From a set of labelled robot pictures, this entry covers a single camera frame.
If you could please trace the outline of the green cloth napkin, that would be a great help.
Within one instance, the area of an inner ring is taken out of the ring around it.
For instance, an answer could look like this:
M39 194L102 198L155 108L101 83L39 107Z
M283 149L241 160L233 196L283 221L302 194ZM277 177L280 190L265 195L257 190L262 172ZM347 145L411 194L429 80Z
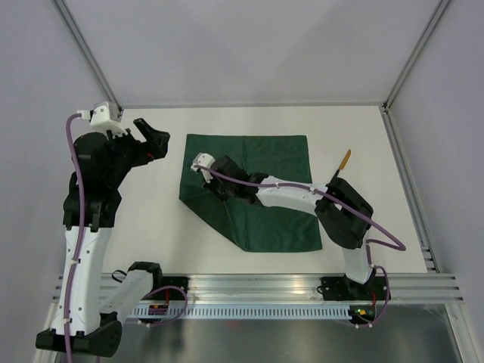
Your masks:
M292 182L312 180L304 135L186 137L179 200L206 225L250 253L305 253L321 250L315 216L280 207L265 208L229 198L221 202L203 188L203 176L191 170L193 159L207 153L228 156L247 173L264 172Z

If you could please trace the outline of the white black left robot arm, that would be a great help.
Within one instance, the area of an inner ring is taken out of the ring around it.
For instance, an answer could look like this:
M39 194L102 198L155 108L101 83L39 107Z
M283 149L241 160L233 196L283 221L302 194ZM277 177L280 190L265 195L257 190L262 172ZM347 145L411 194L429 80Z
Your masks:
M132 310L144 297L164 293L160 265L134 262L118 287L105 300L99 298L104 256L122 201L119 187L135 167L163 159L170 139L144 119L134 121L143 141L130 130L73 138L77 117L66 124L74 172L63 204L66 259L60 299L50 326L36 336L37 349L64 352L69 361L75 354L112 357Z

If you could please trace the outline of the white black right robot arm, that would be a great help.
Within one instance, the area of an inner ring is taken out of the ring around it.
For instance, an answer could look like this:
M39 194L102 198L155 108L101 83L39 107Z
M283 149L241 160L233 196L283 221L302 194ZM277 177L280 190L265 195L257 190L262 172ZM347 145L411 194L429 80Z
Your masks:
M343 251L345 272L341 292L350 299L372 297L375 270L363 246L373 215L369 203L335 174L327 185L286 181L261 172L246 173L230 157L200 153L191 170L203 175L205 189L221 202L229 198L249 205L284 208L314 216L327 236Z

